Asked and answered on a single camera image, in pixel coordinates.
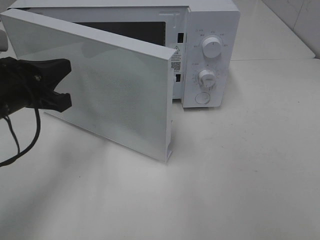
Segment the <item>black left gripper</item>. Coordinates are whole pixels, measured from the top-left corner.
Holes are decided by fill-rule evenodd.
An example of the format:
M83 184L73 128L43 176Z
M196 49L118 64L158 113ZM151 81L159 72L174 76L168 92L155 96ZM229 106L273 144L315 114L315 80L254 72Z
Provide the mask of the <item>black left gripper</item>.
M37 118L40 117L39 108L59 113L69 109L72 106L71 95L49 88L55 88L71 71L71 62L64 58L44 61L1 58L0 117L7 118L23 108L34 109ZM40 81L48 87L40 88L38 106L36 94L32 90L36 75L39 75Z

